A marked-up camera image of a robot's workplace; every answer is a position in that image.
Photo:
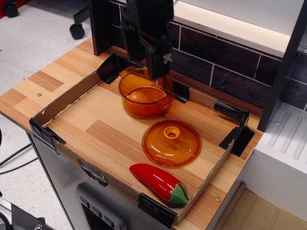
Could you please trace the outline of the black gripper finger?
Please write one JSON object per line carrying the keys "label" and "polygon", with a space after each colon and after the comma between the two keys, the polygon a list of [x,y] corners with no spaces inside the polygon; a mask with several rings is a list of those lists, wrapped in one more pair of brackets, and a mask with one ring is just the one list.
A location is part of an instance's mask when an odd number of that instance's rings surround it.
{"label": "black gripper finger", "polygon": [[170,46],[150,46],[145,49],[149,78],[155,80],[170,72],[172,48]]}
{"label": "black gripper finger", "polygon": [[137,37],[129,37],[127,39],[127,52],[130,59],[145,59],[145,50]]}

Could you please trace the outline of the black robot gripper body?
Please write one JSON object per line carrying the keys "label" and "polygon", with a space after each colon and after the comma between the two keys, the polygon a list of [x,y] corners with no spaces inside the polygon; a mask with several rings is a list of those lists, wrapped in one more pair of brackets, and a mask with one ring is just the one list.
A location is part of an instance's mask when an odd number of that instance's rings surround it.
{"label": "black robot gripper body", "polygon": [[128,0],[121,7],[121,33],[127,50],[127,39],[137,37],[144,47],[171,46],[168,23],[174,18],[172,0]]}

